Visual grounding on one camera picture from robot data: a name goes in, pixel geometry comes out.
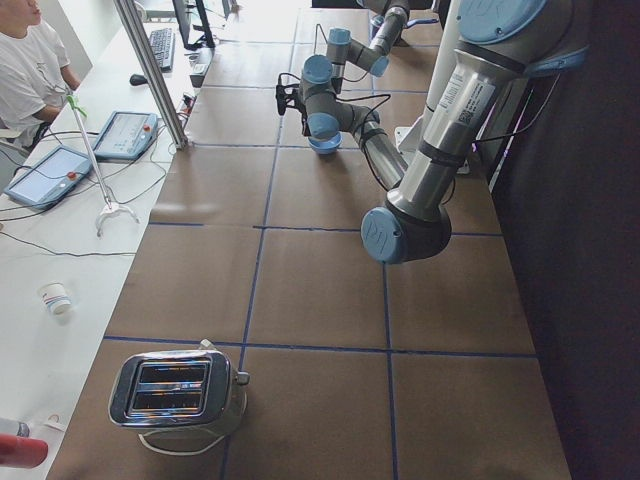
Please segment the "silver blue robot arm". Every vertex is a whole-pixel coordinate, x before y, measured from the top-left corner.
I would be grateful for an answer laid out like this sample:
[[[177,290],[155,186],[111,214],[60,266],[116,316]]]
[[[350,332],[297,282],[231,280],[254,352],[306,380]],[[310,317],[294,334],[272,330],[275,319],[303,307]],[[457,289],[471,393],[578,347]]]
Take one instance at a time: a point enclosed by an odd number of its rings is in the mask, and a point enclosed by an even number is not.
[[[369,1],[382,17],[369,44],[342,28],[327,49],[303,64],[299,80],[278,85],[277,107],[300,112],[317,152],[332,152],[343,133],[358,143],[386,189],[383,206],[363,218],[361,238],[379,262],[399,264],[439,254],[451,223],[443,206],[457,171],[504,87],[579,66],[588,48],[588,1],[454,1],[444,28],[423,116],[414,124],[415,149],[403,156],[380,127],[375,109],[339,97],[344,67],[383,74],[391,47],[409,24],[406,1]]]
[[[348,29],[330,29],[326,57],[332,65],[331,84],[336,93],[342,90],[347,63],[375,77],[384,74],[389,64],[388,55],[410,16],[410,4],[406,0],[357,0],[356,3],[381,16],[382,23],[369,45],[353,39]]]

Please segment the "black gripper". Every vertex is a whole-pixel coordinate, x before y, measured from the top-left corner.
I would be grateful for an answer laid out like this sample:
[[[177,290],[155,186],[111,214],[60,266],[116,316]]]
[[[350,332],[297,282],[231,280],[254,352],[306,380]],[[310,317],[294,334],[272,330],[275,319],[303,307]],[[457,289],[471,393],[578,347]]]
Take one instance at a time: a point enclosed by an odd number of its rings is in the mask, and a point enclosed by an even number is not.
[[[277,84],[275,90],[277,112],[284,115],[288,109],[303,112],[303,102],[300,97],[300,84]]]

